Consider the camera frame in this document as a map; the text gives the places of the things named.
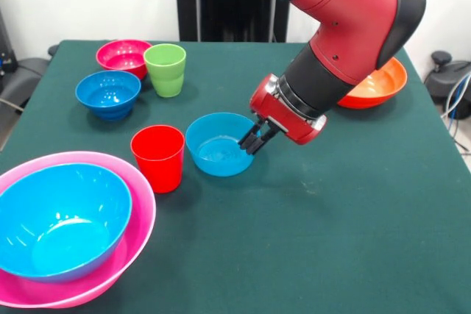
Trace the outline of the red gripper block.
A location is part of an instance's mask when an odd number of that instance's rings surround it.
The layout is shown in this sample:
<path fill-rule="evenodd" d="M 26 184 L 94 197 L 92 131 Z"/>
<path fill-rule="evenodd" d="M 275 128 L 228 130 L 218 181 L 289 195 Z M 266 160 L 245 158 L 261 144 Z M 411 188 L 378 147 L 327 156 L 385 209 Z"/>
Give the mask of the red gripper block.
<path fill-rule="evenodd" d="M 252 94 L 249 106 L 262 119 L 254 123 L 238 142 L 241 149 L 247 150 L 247 154 L 255 155 L 280 131 L 271 127 L 258 136 L 263 126 L 263 120 L 268 120 L 280 128 L 290 140 L 298 145 L 311 142 L 325 128 L 327 123 L 325 115 L 315 119 L 305 118 L 285 103 L 279 93 L 278 81 L 277 76 L 270 74 L 263 79 Z"/>

